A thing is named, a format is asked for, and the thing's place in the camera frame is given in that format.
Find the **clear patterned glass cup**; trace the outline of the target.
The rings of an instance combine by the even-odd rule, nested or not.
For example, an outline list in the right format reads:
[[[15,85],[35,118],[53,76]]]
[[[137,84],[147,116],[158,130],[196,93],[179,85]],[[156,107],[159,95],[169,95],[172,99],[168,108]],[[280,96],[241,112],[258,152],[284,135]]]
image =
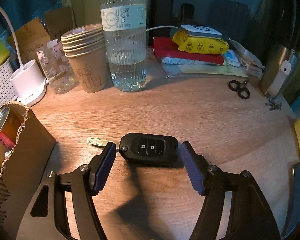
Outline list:
[[[64,94],[78,84],[62,43],[52,40],[36,52],[47,81],[56,94]]]

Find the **metal keys bunch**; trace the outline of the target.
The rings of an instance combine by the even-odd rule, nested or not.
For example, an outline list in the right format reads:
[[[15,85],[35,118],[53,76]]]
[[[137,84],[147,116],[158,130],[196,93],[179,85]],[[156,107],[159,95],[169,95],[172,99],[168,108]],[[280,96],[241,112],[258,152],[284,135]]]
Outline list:
[[[282,102],[273,99],[268,99],[265,105],[269,107],[270,111],[280,111],[282,109]]]

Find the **red tin can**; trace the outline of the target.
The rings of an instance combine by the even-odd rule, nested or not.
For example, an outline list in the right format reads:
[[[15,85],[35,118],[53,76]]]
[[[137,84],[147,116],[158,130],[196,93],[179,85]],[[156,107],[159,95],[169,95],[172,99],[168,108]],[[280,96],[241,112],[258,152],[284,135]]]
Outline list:
[[[0,110],[0,142],[9,150],[14,148],[21,122],[10,107]]]

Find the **yellow wet wipes pack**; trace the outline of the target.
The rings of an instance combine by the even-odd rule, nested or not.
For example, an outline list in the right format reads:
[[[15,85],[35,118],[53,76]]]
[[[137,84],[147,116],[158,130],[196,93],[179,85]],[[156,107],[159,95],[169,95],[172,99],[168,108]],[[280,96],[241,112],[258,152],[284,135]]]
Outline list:
[[[207,37],[189,36],[183,31],[178,31],[172,37],[172,41],[178,45],[179,51],[195,54],[225,54],[229,50],[229,44],[225,40]]]

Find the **clear water bottle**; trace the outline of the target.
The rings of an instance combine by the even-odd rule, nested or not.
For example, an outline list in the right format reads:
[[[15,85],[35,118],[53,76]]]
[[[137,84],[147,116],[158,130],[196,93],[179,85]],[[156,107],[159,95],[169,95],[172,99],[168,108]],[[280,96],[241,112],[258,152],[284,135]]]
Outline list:
[[[146,0],[100,0],[106,53],[113,84],[124,92],[146,83]]]

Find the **black scissors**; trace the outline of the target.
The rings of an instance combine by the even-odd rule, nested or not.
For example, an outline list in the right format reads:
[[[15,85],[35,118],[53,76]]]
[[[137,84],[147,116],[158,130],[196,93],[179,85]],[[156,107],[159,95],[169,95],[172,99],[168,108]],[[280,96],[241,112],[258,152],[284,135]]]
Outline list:
[[[250,91],[247,88],[248,82],[248,79],[244,80],[243,82],[231,80],[228,82],[228,87],[230,90],[236,92],[241,99],[247,100],[250,97]]]

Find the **brown lamp packaging box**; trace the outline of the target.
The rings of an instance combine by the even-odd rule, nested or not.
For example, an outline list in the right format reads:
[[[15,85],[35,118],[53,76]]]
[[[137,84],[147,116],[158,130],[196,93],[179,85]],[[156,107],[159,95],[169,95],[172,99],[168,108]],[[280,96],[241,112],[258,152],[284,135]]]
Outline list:
[[[23,25],[15,31],[17,38],[21,61],[23,64],[38,60],[37,51],[42,47],[46,47],[47,42],[50,42],[50,36],[43,27],[39,18],[35,18]]]

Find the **white desk lamp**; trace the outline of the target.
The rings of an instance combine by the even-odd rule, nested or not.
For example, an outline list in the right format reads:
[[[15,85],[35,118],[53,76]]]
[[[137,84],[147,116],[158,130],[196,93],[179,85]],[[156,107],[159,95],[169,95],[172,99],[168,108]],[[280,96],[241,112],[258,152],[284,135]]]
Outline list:
[[[17,93],[17,101],[27,107],[34,106],[42,100],[46,93],[46,78],[40,71],[36,60],[30,60],[27,63],[22,62],[15,31],[9,17],[1,6],[0,13],[6,20],[12,33],[17,58],[20,64],[20,68],[11,75],[10,82]]]

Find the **plastic packet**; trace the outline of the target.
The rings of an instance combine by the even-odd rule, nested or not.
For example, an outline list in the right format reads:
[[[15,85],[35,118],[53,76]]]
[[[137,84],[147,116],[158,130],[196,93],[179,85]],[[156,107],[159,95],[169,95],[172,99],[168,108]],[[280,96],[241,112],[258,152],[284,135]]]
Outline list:
[[[229,42],[234,47],[240,66],[244,68],[249,76],[254,76],[260,80],[264,72],[264,65],[261,61],[250,51],[245,49],[239,42],[232,39],[230,39]]]

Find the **white plastic basket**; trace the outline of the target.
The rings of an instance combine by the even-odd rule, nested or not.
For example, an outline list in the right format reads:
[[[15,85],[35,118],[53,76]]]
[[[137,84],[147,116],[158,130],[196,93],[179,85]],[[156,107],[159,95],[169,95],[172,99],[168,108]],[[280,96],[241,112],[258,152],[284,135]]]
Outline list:
[[[10,77],[13,74],[13,69],[10,65],[9,59],[7,59],[0,66],[0,107],[9,101],[17,99],[17,93],[13,87]]]

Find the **steel thermos with tag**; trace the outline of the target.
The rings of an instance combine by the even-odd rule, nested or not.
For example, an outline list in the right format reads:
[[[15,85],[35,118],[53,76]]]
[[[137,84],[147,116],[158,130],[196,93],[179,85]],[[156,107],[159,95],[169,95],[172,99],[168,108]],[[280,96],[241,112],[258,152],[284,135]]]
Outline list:
[[[297,52],[276,42],[260,81],[261,92],[269,99],[277,98],[292,78],[298,64]]]

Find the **black car key fob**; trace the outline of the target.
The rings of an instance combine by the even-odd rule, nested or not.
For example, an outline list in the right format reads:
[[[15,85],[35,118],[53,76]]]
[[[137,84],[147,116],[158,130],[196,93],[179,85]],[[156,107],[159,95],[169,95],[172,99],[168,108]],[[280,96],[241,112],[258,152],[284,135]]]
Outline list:
[[[132,163],[172,166],[178,161],[178,141],[170,136],[128,133],[115,146],[121,156]]]

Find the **cardboard box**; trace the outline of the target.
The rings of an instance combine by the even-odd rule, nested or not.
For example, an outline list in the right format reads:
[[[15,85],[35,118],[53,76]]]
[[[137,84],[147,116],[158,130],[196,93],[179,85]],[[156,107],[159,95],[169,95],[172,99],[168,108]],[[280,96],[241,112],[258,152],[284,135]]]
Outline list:
[[[0,225],[11,239],[16,239],[56,140],[31,108],[15,101],[7,106],[21,125],[9,156],[5,155],[8,149],[0,142]]]

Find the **stacked brown paper cups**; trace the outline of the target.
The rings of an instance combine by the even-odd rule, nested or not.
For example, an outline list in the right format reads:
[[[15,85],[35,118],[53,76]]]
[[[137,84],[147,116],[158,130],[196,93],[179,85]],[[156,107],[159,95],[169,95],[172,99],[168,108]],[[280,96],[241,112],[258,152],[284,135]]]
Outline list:
[[[61,36],[65,56],[83,90],[104,89],[109,77],[102,24],[85,25]]]

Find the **white wireless charger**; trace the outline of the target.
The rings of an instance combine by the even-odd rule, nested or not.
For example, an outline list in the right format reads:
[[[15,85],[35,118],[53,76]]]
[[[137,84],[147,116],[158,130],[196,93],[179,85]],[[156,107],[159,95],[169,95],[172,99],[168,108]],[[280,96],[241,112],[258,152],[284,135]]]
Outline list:
[[[222,38],[222,33],[217,30],[200,25],[181,25],[180,29],[189,36],[207,37],[207,38]]]

